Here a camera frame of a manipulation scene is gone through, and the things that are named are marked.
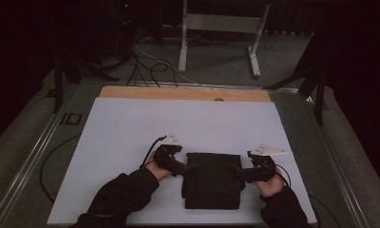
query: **table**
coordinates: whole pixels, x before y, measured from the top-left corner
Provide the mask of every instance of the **table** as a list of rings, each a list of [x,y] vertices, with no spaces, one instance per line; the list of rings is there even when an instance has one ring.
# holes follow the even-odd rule
[[[185,162],[186,152],[219,152],[239,154],[242,166],[251,167],[246,151],[252,147],[266,143],[285,149],[286,155],[273,156],[273,160],[288,170],[308,221],[316,222],[276,107],[267,92],[106,86],[92,107],[47,223],[74,223],[101,186],[122,172],[137,169],[150,144],[171,131],[182,141],[183,149],[176,154],[181,162]],[[238,210],[186,210],[181,181],[181,177],[164,180],[151,203],[133,213],[127,224],[262,222],[259,209],[264,203],[252,184],[247,184],[241,193]]]
[[[251,46],[248,47],[249,59],[252,65],[253,75],[255,77],[260,76],[261,74],[260,74],[260,69],[258,67],[256,50],[257,50],[258,42],[260,40],[262,31],[264,29],[264,25],[265,25],[269,10],[270,10],[270,4],[266,4],[260,18],[195,14],[195,13],[187,12],[187,0],[183,0],[179,71],[184,72],[186,70],[187,30],[201,29],[201,30],[254,33],[256,35],[255,41],[253,42]]]

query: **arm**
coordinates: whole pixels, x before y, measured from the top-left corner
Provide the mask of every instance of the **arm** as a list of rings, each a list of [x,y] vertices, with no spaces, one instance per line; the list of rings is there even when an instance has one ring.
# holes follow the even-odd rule
[[[284,186],[283,180],[278,175],[267,182],[256,181],[255,185],[261,192],[260,198],[267,203],[260,213],[268,226],[272,228],[312,227],[294,191]]]
[[[160,186],[159,181],[169,175],[169,171],[160,169],[154,162],[130,175],[119,175],[98,191],[87,212],[72,227],[124,227],[127,216],[142,210]]]

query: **hand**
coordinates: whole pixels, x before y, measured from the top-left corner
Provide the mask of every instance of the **hand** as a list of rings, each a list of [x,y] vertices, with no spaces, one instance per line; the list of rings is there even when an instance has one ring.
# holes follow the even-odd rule
[[[284,187],[284,180],[282,180],[282,178],[278,175],[275,175],[267,182],[255,181],[254,184],[257,186],[258,190],[260,190],[261,196],[270,197],[282,191],[282,188]]]
[[[159,168],[157,166],[157,164],[154,161],[154,152],[152,152],[149,156],[145,168],[149,169],[149,171],[151,171],[152,174],[154,174],[155,178],[157,178],[158,181],[162,181],[163,179],[170,176],[169,171],[167,171],[166,169]]]

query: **table leg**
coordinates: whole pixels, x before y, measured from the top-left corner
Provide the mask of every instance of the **table leg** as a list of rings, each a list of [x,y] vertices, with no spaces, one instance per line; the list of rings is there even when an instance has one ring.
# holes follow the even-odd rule
[[[187,58],[187,0],[183,0],[183,17],[182,17],[182,29],[181,29],[181,48],[179,58],[179,72],[186,71],[186,58]]]
[[[268,14],[269,10],[270,10],[270,5],[266,5],[264,7],[264,11],[260,17],[260,23],[259,23],[258,29],[256,31],[255,42],[253,43],[252,46],[249,46],[249,58],[250,58],[250,63],[252,65],[253,76],[255,76],[255,77],[259,77],[261,75],[260,68],[259,68],[258,62],[257,62],[256,50],[257,50],[258,42],[260,41],[260,38],[261,38],[261,34],[264,30],[264,25],[265,25],[265,22],[267,19],[267,14]]]

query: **gray carpet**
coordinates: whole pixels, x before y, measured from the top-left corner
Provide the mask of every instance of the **gray carpet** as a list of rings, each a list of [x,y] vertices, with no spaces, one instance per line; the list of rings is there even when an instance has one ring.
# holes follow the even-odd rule
[[[267,86],[292,74],[300,55],[309,42],[309,39],[300,36],[270,37],[264,35],[257,50],[257,53],[260,53],[257,56],[258,60],[262,63],[262,76],[257,79],[251,75],[246,55],[246,46],[252,40],[251,36],[241,36],[241,39],[223,45],[190,47],[187,69],[182,74],[185,79],[180,77],[177,72],[175,73],[178,83],[184,85],[190,84],[189,81],[192,81],[198,83],[198,86],[219,85],[240,88]],[[147,39],[139,42],[138,47],[152,57],[163,59],[174,67],[178,66],[179,39],[166,39],[163,45]],[[145,56],[138,49],[136,52]],[[148,67],[160,63],[149,59],[142,59],[142,62]],[[127,63],[120,69],[111,72],[111,76],[121,79],[118,83],[113,84],[125,85],[133,68],[132,64]],[[155,83],[151,82],[149,70],[141,66],[140,68],[147,83],[154,86]],[[85,75],[85,79],[76,86],[76,89],[72,89],[74,92],[71,94],[71,99],[63,109],[63,113],[82,114],[81,123],[79,125],[57,125],[43,155],[28,177],[20,197],[14,202],[9,213],[4,215],[5,220],[4,223],[1,223],[3,226],[0,227],[47,227],[46,221],[51,210],[51,203],[40,188],[40,164],[45,155],[53,148],[80,134],[93,100],[99,94],[102,86],[111,85],[84,70],[82,73]],[[54,118],[51,113],[54,101],[45,98],[48,89],[52,88],[51,76],[52,74],[48,75],[44,89],[29,102],[0,139],[0,202],[48,121],[50,118]],[[165,72],[156,72],[154,76],[158,82],[174,86],[175,80],[170,69]],[[287,87],[298,88],[300,83],[301,81],[294,82]],[[137,75],[137,84],[145,86],[140,75]],[[359,141],[337,106],[331,90],[328,88],[326,90],[326,105],[323,111],[324,127],[318,126],[312,120],[311,107],[306,104],[305,98],[280,91],[271,93],[271,97],[278,108],[308,191],[331,209],[341,227],[359,227],[355,225],[353,211],[345,202],[345,195],[340,191],[340,184],[334,177],[326,139],[323,139],[320,133],[320,130],[325,130],[327,132],[325,136],[332,143],[331,148],[342,164],[348,184],[353,195],[356,196],[369,226],[380,227],[380,180],[376,177]],[[44,180],[45,186],[52,196],[57,194],[77,141],[78,139],[64,144],[47,161]],[[312,204],[318,210],[322,227],[336,227],[335,220],[320,203],[312,199]]]

